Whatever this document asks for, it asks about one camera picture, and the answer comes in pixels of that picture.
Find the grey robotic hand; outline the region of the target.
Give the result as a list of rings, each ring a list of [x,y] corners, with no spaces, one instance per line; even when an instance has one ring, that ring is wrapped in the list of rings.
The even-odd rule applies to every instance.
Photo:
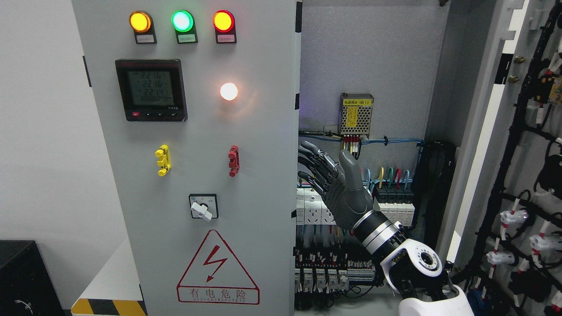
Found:
[[[363,186],[359,164],[349,151],[341,150],[336,162],[311,142],[302,141],[298,162],[310,173],[298,172],[313,186],[343,229],[351,230],[367,212],[373,210],[373,200]]]

